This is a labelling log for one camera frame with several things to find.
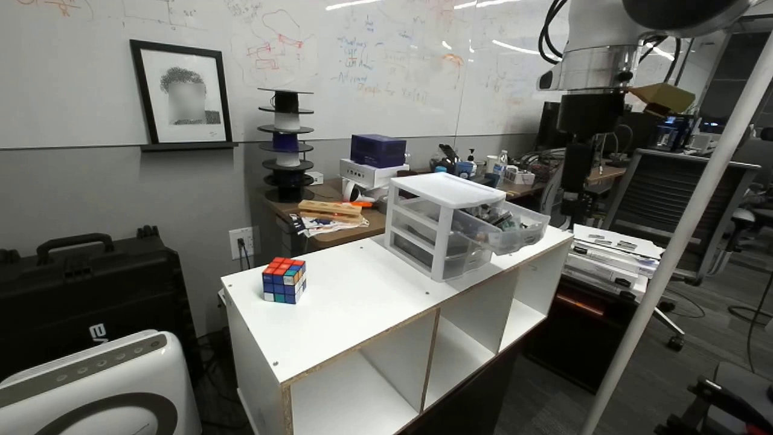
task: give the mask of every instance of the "small box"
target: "small box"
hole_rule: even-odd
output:
[[[351,159],[369,168],[405,164],[405,140],[386,135],[352,135]]]
[[[306,263],[300,258],[275,257],[263,269],[263,301],[298,306],[306,291]]]

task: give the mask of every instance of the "metal pole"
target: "metal pole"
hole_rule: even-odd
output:
[[[746,87],[743,87],[743,92],[741,92],[741,97],[726,122],[726,128],[725,128],[712,157],[708,159],[708,164],[702,170],[702,178],[695,186],[695,194],[690,196],[690,202],[689,202],[689,205],[673,229],[673,237],[660,262],[660,269],[656,269],[654,279],[650,280],[647,292],[645,292],[643,303],[637,306],[637,310],[629,325],[629,332],[625,332],[625,336],[624,336],[624,342],[620,342],[620,347],[607,371],[607,378],[602,382],[596,401],[589,412],[589,418],[585,420],[583,435],[592,435],[596,431],[596,425],[608,407],[608,400],[610,400],[613,390],[619,387],[624,371],[625,371],[637,342],[643,338],[645,327],[647,327],[672,274],[676,271],[676,263],[678,263],[690,234],[695,233],[699,221],[706,214],[709,196],[716,194],[734,150],[738,149],[743,132],[746,132],[759,101],[765,97],[771,78],[773,78],[773,39],[767,37],[765,49],[759,57],[759,62],[749,76],[749,83],[746,83]]]

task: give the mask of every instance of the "bottle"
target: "bottle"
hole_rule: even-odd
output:
[[[478,175],[476,149],[468,150],[467,163],[468,163],[468,178],[476,180],[476,175]]]

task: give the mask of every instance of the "black case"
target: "black case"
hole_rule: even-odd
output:
[[[0,257],[0,381],[142,329],[180,338],[200,371],[176,251],[155,227],[136,239],[107,234],[51,239],[36,257]]]

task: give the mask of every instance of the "picture frame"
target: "picture frame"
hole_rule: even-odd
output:
[[[231,149],[219,51],[131,39],[131,53],[153,149]]]

